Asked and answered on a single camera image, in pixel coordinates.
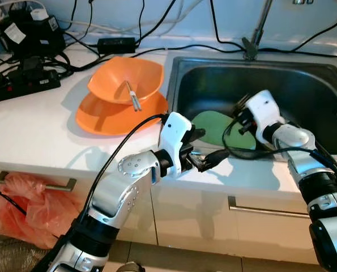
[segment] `sink basin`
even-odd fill
[[[271,92],[284,118],[312,131],[328,152],[337,154],[333,65],[176,57],[167,98],[170,110],[192,120],[208,110],[229,115],[244,95],[264,89]]]

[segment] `drawer handle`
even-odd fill
[[[277,210],[258,209],[258,208],[251,208],[251,207],[242,207],[242,206],[236,205],[235,197],[228,197],[228,200],[229,200],[229,210],[232,210],[232,211],[244,211],[247,213],[270,214],[270,215],[310,219],[308,214],[303,214],[301,212],[277,211]]]
[[[8,175],[7,171],[1,171],[0,173],[0,184],[5,184],[5,177]],[[64,192],[71,192],[73,188],[75,187],[76,179],[70,178],[67,182],[66,186],[62,185],[52,185],[52,184],[46,184],[46,189],[49,190],[59,190]]]

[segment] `chopstick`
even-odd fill
[[[127,85],[128,91],[129,91],[129,95],[130,98],[132,99],[132,103],[133,103],[133,107],[134,107],[134,111],[142,111],[142,107],[140,106],[139,100],[135,94],[134,91],[132,91],[132,88],[130,87],[130,84],[128,81],[125,82],[125,84]]]

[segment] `white wall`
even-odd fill
[[[41,0],[49,13],[68,19],[74,0]],[[146,0],[143,21],[158,20],[171,0]],[[168,15],[174,19],[180,0]],[[184,7],[194,0],[184,0]],[[214,0],[219,33],[222,38],[250,37],[259,18],[264,0]],[[137,25],[142,0],[94,0],[93,22],[116,27]],[[88,0],[78,0],[75,19],[88,21]],[[337,21],[337,0],[314,0],[312,5],[293,5],[292,0],[274,0],[269,13],[263,44],[271,41],[298,43]],[[169,25],[161,26],[160,33]],[[182,22],[170,31],[169,36],[214,38],[210,2],[203,0]],[[337,28],[317,38],[316,43],[337,44]]]

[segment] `orange dish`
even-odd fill
[[[131,105],[126,81],[141,103],[159,90],[163,77],[161,64],[139,58],[114,57],[93,74],[88,88],[102,100]]]
[[[168,110],[166,99],[157,92],[141,103],[142,111],[135,112],[132,105],[114,104],[89,93],[76,111],[75,121],[85,131],[100,135],[128,134],[137,124],[154,114]],[[159,122],[154,119],[139,130]]]

